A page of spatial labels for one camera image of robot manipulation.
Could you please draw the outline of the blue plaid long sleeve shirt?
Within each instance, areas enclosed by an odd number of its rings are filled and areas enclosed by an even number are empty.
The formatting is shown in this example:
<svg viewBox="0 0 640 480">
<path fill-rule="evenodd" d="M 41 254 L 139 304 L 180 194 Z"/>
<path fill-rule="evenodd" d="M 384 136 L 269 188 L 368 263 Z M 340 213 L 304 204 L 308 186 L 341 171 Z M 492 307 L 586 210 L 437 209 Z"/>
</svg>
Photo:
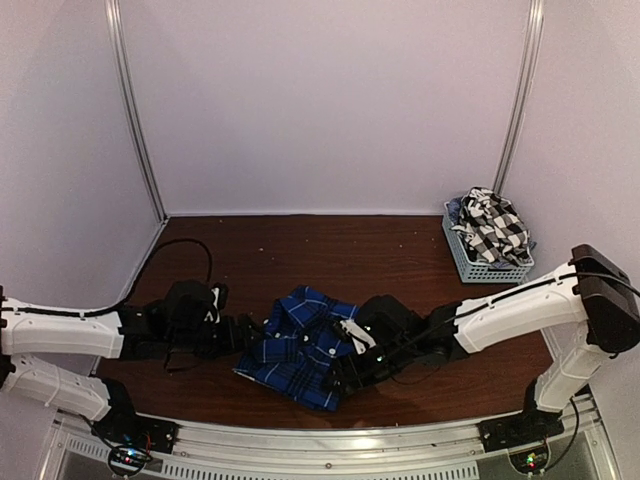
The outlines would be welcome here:
<svg viewBox="0 0 640 480">
<path fill-rule="evenodd" d="M 358 312 L 357 305 L 301 285 L 274 301 L 263 337 L 248 347 L 233 372 L 309 409 L 334 412 L 341 393 L 325 377 L 334 360 L 356 351 L 336 331 Z"/>
</svg>

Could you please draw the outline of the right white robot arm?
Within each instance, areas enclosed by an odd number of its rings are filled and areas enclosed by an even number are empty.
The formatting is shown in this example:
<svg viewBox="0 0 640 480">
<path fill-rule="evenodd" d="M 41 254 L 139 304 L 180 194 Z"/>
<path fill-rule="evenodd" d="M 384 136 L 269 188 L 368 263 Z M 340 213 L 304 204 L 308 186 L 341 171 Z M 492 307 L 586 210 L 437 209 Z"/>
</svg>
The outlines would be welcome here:
<svg viewBox="0 0 640 480">
<path fill-rule="evenodd" d="M 534 379 L 513 419 L 519 440 L 535 440 L 608 360 L 639 343 L 639 291 L 617 265 L 588 244 L 528 283 L 482 298 L 441 305 L 421 316 L 391 295 L 367 300 L 336 330 L 355 350 L 333 360 L 322 385 L 349 395 L 413 363 L 441 366 L 512 338 L 572 324 L 573 339 Z"/>
</svg>

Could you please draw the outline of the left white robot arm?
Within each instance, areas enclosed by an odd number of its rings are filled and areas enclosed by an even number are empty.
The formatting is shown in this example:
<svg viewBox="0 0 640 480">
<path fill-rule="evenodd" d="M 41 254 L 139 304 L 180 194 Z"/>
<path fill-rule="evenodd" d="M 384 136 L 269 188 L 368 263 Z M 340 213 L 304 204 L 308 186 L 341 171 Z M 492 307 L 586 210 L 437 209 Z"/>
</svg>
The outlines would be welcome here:
<svg viewBox="0 0 640 480">
<path fill-rule="evenodd" d="M 124 385 L 82 377 L 40 354 L 89 355 L 119 361 L 161 359 L 176 353 L 217 359 L 248 349 L 261 336 L 249 316 L 226 316 L 226 285 L 189 280 L 145 306 L 121 302 L 99 310 L 1 301 L 1 390 L 103 421 L 123 444 L 137 442 L 144 424 Z"/>
</svg>

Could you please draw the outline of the light blue perforated basket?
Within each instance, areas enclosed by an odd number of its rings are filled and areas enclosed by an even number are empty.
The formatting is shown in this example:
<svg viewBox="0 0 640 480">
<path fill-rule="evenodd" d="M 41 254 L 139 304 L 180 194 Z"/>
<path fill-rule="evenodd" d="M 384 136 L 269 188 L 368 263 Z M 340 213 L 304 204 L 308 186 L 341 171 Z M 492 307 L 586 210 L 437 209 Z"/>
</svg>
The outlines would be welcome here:
<svg viewBox="0 0 640 480">
<path fill-rule="evenodd" d="M 447 216 L 446 203 L 442 229 L 461 282 L 466 284 L 522 283 L 535 265 L 533 258 L 530 257 L 526 263 L 518 265 L 509 262 L 486 263 L 473 260 L 469 256 L 466 244 L 453 230 L 453 224 Z"/>
</svg>

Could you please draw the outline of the left circuit board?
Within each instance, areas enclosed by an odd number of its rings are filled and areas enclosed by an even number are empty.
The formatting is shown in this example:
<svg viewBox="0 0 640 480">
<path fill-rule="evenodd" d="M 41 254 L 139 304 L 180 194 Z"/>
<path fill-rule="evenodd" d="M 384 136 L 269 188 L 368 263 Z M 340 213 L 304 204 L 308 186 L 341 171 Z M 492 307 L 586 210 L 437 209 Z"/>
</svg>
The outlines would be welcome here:
<svg viewBox="0 0 640 480">
<path fill-rule="evenodd" d="M 128 446 L 117 446 L 109 451 L 107 466 L 119 476 L 135 475 L 140 473 L 152 457 L 146 452 Z"/>
</svg>

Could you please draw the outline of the circuit board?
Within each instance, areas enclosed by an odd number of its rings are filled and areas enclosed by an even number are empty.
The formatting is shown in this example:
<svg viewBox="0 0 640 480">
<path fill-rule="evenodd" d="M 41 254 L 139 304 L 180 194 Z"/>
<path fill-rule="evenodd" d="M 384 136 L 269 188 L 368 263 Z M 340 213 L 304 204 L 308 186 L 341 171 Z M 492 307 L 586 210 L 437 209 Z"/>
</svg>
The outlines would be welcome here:
<svg viewBox="0 0 640 480">
<path fill-rule="evenodd" d="M 509 453 L 509 461 L 514 470 L 520 474 L 535 474 L 546 468 L 549 463 L 549 450 L 539 447 L 513 451 Z"/>
<path fill-rule="evenodd" d="M 119 476 L 135 475 L 140 473 L 152 457 L 146 452 L 128 446 L 117 446 L 109 451 L 107 466 Z"/>
</svg>

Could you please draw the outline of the light blue checked shirt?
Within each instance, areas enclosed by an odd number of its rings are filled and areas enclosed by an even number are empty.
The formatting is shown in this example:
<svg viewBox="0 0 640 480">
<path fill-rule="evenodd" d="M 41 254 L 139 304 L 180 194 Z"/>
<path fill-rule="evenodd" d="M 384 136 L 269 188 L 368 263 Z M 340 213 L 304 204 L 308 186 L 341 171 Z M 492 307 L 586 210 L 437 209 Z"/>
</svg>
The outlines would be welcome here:
<svg viewBox="0 0 640 480">
<path fill-rule="evenodd" d="M 467 199 L 456 197 L 446 203 L 446 212 L 454 226 L 464 225 L 468 217 Z"/>
</svg>

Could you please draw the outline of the right circuit board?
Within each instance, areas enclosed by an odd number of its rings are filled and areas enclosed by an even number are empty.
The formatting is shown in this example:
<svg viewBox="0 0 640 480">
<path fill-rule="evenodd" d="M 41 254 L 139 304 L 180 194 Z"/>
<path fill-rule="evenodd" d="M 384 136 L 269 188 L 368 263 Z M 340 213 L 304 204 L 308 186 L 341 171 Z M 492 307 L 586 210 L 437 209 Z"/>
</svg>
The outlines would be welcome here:
<svg viewBox="0 0 640 480">
<path fill-rule="evenodd" d="M 549 450 L 539 447 L 513 451 L 509 453 L 509 461 L 514 470 L 520 474 L 535 474 L 546 468 L 549 463 Z"/>
</svg>

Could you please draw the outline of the black white checked shirt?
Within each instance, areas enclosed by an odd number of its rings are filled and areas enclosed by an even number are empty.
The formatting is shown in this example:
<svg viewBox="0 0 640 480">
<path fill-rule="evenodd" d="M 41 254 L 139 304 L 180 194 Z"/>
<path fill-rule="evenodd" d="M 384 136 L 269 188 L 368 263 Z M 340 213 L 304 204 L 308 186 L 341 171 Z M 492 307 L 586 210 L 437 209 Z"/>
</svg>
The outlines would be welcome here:
<svg viewBox="0 0 640 480">
<path fill-rule="evenodd" d="M 453 230 L 473 260 L 515 265 L 529 260 L 530 231 L 509 200 L 484 187 L 471 188 L 462 197 L 467 199 L 467 221 Z"/>
</svg>

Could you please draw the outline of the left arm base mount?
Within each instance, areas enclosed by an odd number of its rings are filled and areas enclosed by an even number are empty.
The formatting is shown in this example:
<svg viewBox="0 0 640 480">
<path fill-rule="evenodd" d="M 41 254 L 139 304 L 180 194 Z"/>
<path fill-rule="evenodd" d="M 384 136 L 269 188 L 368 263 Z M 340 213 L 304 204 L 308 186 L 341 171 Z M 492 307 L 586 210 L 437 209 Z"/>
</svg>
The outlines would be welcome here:
<svg viewBox="0 0 640 480">
<path fill-rule="evenodd" d="M 171 454 L 178 424 L 136 412 L 126 387 L 119 381 L 102 379 L 108 393 L 109 410 L 92 422 L 97 434 L 112 443 Z"/>
</svg>

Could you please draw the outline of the front aluminium rail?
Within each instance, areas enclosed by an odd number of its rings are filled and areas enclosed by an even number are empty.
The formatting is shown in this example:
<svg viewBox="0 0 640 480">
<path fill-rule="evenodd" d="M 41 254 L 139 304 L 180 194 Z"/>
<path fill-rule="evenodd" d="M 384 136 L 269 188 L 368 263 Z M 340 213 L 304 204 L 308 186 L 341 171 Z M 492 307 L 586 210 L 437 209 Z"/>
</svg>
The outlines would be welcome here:
<svg viewBox="0 0 640 480">
<path fill-rule="evenodd" d="M 292 430 L 232 427 L 184 421 L 169 454 L 132 479 L 621 479 L 609 438 L 591 395 L 575 400 L 578 433 L 565 456 L 543 475 L 520 473 L 525 448 L 547 447 L 549 463 L 575 432 L 571 407 L 565 432 L 540 445 L 489 452 L 478 426 L 499 416 L 430 425 Z M 56 414 L 35 479 L 118 479 L 109 449 L 77 417 Z"/>
</svg>

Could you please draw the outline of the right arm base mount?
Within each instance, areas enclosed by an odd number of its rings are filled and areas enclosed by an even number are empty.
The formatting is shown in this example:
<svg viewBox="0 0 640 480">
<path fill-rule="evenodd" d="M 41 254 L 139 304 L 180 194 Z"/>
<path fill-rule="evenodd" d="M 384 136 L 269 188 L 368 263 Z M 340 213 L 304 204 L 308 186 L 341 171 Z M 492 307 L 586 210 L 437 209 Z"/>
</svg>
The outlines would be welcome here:
<svg viewBox="0 0 640 480">
<path fill-rule="evenodd" d="M 484 420 L 477 427 L 484 451 L 489 453 L 540 442 L 562 434 L 564 425 L 560 417 L 560 412 L 538 409 L 534 385 L 530 384 L 521 412 Z"/>
</svg>

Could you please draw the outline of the left aluminium frame post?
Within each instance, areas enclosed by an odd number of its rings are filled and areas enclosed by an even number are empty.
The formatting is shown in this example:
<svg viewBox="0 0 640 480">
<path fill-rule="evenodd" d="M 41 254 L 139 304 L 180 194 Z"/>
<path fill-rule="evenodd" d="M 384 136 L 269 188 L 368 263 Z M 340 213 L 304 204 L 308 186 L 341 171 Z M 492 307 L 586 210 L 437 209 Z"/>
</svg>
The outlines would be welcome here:
<svg viewBox="0 0 640 480">
<path fill-rule="evenodd" d="M 168 219 L 168 215 L 161 199 L 158 182 L 149 156 L 149 150 L 136 102 L 135 89 L 122 23 L 121 5 L 117 0 L 106 0 L 104 2 L 104 6 L 107 27 L 114 53 L 117 79 L 134 152 L 154 216 L 159 223 L 163 223 Z"/>
</svg>

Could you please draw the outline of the aluminium frame post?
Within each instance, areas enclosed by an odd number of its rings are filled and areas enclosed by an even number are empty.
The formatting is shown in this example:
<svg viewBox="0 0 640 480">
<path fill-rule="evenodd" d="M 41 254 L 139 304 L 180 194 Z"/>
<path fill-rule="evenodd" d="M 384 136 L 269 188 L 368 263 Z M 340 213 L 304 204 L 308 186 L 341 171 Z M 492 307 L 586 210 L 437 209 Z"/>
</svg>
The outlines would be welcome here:
<svg viewBox="0 0 640 480">
<path fill-rule="evenodd" d="M 107 27 L 114 53 L 117 79 L 134 152 L 154 216 L 159 223 L 163 223 L 168 219 L 168 215 L 161 199 L 158 182 L 149 156 L 149 150 L 136 102 L 135 89 L 122 23 L 121 5 L 117 0 L 106 0 L 104 2 L 104 6 Z"/>
<path fill-rule="evenodd" d="M 526 107 L 531 94 L 542 44 L 544 14 L 544 0 L 532 0 L 529 2 L 529 14 L 514 101 L 493 182 L 493 190 L 498 194 L 502 194 L 505 189 L 509 170 L 515 157 L 517 143 L 524 124 Z"/>
</svg>

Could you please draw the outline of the right aluminium frame post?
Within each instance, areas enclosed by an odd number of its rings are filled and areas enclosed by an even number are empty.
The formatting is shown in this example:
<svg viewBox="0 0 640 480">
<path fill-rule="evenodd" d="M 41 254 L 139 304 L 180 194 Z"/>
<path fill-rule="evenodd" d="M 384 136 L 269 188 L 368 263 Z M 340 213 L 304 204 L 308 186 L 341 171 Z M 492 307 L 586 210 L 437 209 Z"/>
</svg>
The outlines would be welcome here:
<svg viewBox="0 0 640 480">
<path fill-rule="evenodd" d="M 502 194 L 505 189 L 509 170 L 515 157 L 517 143 L 524 124 L 526 107 L 531 94 L 542 44 L 544 14 L 544 0 L 532 0 L 529 2 L 529 14 L 514 101 L 493 182 L 493 190 L 498 194 Z"/>
</svg>

